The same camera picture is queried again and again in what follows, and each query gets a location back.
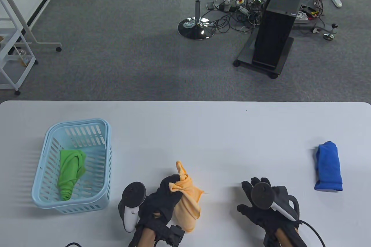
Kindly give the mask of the person's left hand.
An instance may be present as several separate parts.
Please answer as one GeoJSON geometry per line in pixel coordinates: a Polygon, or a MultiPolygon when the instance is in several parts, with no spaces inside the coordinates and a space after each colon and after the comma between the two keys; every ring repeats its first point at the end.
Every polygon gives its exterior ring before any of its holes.
{"type": "Polygon", "coordinates": [[[159,241],[178,247],[185,231],[179,225],[168,227],[175,206],[180,202],[183,193],[171,192],[170,183],[180,181],[178,174],[164,178],[156,192],[147,196],[139,206],[139,222],[129,247],[156,246],[159,241]]]}

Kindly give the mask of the person's right hand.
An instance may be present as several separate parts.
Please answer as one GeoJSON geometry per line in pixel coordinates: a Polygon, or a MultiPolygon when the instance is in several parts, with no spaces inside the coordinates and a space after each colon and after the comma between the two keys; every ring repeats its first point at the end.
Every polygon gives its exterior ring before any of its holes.
{"type": "Polygon", "coordinates": [[[270,181],[266,177],[261,179],[253,177],[250,182],[243,181],[241,183],[242,189],[252,206],[240,204],[236,207],[237,211],[246,216],[255,225],[262,227],[269,238],[273,239],[273,246],[306,247],[305,242],[298,233],[298,222],[287,219],[278,211],[273,209],[263,210],[253,204],[251,191],[260,182],[270,185],[270,181]]]}

